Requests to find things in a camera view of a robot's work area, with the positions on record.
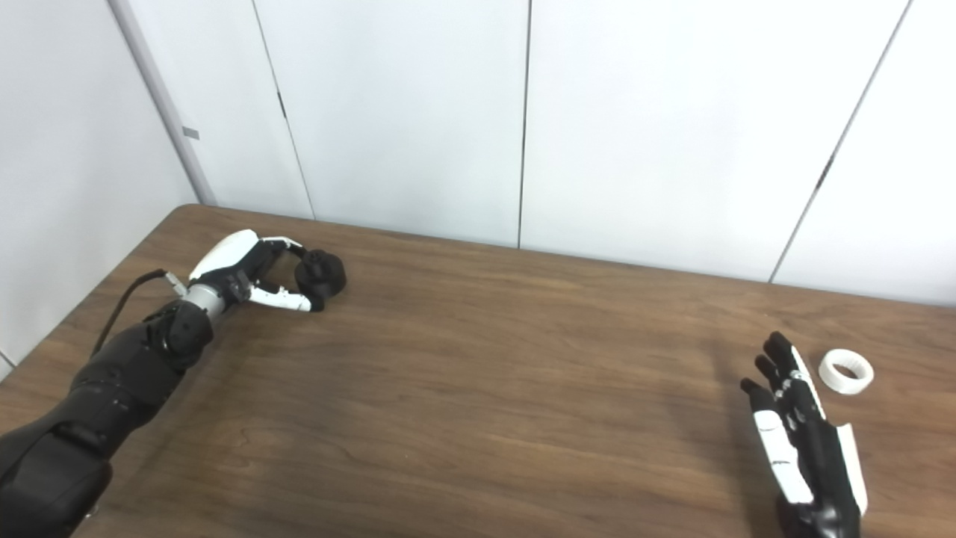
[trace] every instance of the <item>white robotic finger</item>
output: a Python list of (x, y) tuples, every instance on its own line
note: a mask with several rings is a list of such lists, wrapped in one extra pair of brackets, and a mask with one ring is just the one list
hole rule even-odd
[(259, 287), (253, 287), (250, 292), (249, 301), (264, 304), (265, 306), (273, 306), (275, 308), (285, 308), (287, 310), (312, 311), (312, 302), (309, 301), (309, 298), (300, 293), (293, 293), (282, 286), (279, 286), (278, 291), (275, 293), (270, 293)]

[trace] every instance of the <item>brown table surface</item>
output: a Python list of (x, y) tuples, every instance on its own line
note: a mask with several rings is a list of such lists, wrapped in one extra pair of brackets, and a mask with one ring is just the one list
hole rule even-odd
[[(200, 206), (0, 385), (0, 431), (63, 396), (134, 277), (247, 227), (340, 255), (348, 287), (223, 320), (78, 536), (777, 536), (737, 387), (776, 329), (812, 369), (833, 347), (876, 369), (820, 385), (857, 433), (864, 536), (956, 532), (954, 310)], [(170, 298), (147, 284), (117, 327)]]

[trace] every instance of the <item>black robotic finger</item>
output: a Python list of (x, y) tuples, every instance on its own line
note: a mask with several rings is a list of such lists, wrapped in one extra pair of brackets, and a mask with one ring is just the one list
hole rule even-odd
[(786, 379), (790, 377), (790, 372), (799, 370), (793, 357), (793, 344), (783, 334), (777, 331), (771, 333), (767, 342), (764, 342), (764, 352), (776, 365), (781, 378)]
[(753, 360), (753, 364), (760, 370), (760, 373), (764, 374), (764, 377), (767, 378), (767, 381), (771, 384), (771, 391), (777, 392), (783, 389), (783, 380), (780, 379), (780, 372), (777, 370), (776, 364), (768, 359), (766, 355), (757, 355), (757, 358)]
[(778, 411), (773, 394), (756, 381), (745, 377), (740, 380), (740, 389), (750, 397), (750, 408), (754, 413), (758, 411)]

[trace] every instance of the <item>white robotic hand panel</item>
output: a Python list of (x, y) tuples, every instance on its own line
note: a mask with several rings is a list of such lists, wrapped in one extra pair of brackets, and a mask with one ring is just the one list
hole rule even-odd
[(252, 230), (242, 230), (228, 235), (212, 247), (212, 250), (203, 256), (203, 259), (199, 260), (192, 273), (189, 273), (189, 280), (196, 280), (210, 271), (231, 267), (239, 263), (259, 240), (259, 235)]

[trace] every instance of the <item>black cable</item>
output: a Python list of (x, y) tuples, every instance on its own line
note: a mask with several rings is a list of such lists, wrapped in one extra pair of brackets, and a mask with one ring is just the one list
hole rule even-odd
[(149, 282), (150, 280), (161, 279), (162, 277), (165, 277), (165, 276), (166, 276), (165, 269), (157, 269), (155, 271), (150, 271), (149, 273), (142, 275), (136, 280), (133, 280), (133, 283), (131, 283), (129, 287), (126, 288), (126, 291), (123, 292), (122, 297), (119, 298), (119, 302), (117, 303), (116, 307), (113, 309), (113, 313), (110, 314), (110, 319), (106, 322), (106, 326), (104, 326), (102, 332), (100, 332), (99, 338), (97, 338), (97, 342), (93, 345), (93, 352), (90, 353), (90, 356), (96, 355), (97, 352), (103, 347), (103, 344), (106, 342), (106, 337), (109, 336), (110, 334), (110, 329), (113, 328), (113, 324), (117, 321), (117, 318), (120, 316), (120, 312), (122, 311), (122, 308), (126, 306), (126, 301), (128, 301), (129, 297), (133, 295), (133, 292), (136, 291), (136, 288), (140, 287), (146, 282)]

